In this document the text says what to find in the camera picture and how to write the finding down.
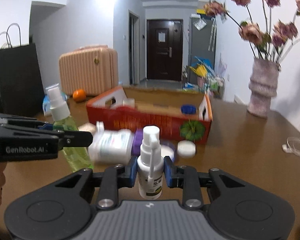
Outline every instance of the orange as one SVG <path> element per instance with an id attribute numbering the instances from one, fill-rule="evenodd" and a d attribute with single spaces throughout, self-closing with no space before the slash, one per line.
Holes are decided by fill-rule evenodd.
<path id="1" fill-rule="evenodd" d="M 78 103 L 78 102 L 82 102 L 82 101 L 86 100 L 87 94 L 83 89 L 78 89 L 73 92 L 72 97 L 73 97 L 73 100 Z"/>

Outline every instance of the vase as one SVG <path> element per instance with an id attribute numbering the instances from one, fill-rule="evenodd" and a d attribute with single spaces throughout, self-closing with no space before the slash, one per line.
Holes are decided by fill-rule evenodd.
<path id="1" fill-rule="evenodd" d="M 277 96 L 278 65 L 269 60 L 254 59 L 249 89 L 251 99 L 248 105 L 250 114 L 267 118 L 270 111 L 271 98 Z"/>

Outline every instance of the red cardboard box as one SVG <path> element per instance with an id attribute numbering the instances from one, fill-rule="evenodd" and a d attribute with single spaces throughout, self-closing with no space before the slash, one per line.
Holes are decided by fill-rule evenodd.
<path id="1" fill-rule="evenodd" d="M 122 110 L 124 98 L 134 98 L 135 110 Z M 196 106 L 195 115 L 182 114 L 181 106 Z M 147 125 L 160 128 L 160 137 L 170 140 L 207 142 L 212 110 L 207 95 L 185 91 L 142 89 L 118 86 L 87 102 L 89 122 L 104 123 L 106 130 L 129 129 L 135 132 Z"/>

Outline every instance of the pink suitcase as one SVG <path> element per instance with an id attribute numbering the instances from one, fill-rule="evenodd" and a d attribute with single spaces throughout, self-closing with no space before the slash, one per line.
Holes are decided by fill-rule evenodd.
<path id="1" fill-rule="evenodd" d="M 84 89 L 96 96 L 118 85 L 118 54 L 106 45 L 87 46 L 61 55 L 61 88 L 67 95 Z"/>

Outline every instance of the black shopping bag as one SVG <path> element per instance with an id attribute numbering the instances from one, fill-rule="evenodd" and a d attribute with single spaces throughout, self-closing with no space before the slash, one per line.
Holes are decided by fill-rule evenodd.
<path id="1" fill-rule="evenodd" d="M 42 110 L 44 98 L 36 47 L 22 46 L 21 39 L 19 47 L 12 47 L 9 28 L 8 48 L 0 49 L 0 113 L 34 116 Z"/>

